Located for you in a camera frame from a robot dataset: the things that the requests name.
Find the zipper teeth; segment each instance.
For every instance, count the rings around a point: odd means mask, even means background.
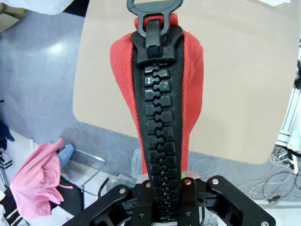
[[[177,219],[178,183],[173,99],[167,64],[145,67],[145,113],[150,182],[162,221]]]

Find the beige table top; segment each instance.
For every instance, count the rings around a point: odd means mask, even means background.
[[[295,78],[300,1],[185,0],[179,25],[204,47],[201,116],[190,150],[264,163],[282,125]],[[114,41],[134,31],[125,0],[90,0],[81,38],[73,111],[82,122],[137,137],[111,71]]]

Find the pink garment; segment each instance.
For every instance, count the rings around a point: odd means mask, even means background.
[[[14,176],[9,187],[23,218],[49,216],[49,201],[58,205],[63,202],[62,195],[56,189],[61,176],[61,164],[56,152],[62,146],[62,139],[55,144],[38,145]]]

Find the pink cloth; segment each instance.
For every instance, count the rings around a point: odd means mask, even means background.
[[[56,189],[61,176],[61,164],[56,152],[62,146],[62,139],[55,144],[38,145],[14,176],[9,187],[23,218],[49,216],[49,201],[56,204],[63,202],[62,195]]]

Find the gray floor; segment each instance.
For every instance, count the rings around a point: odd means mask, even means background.
[[[28,12],[24,20],[2,34],[0,99],[5,99],[5,103],[0,105],[0,112],[12,130],[37,143],[62,137],[66,143],[102,157],[106,162],[79,153],[73,156],[74,160],[111,174],[130,175],[133,152],[139,148],[138,140],[81,123],[72,112],[74,74],[83,23],[84,18],[65,13],[47,16]],[[251,165],[190,153],[190,169],[199,172],[203,179],[210,174],[220,174],[240,185],[246,193],[260,183],[259,179],[279,168],[270,169],[272,166],[269,161],[264,165]],[[286,176],[281,173],[275,179],[281,181]],[[286,194],[292,186],[293,177],[280,185],[268,185],[266,193],[276,190]],[[287,198],[299,198],[299,193],[294,188]]]

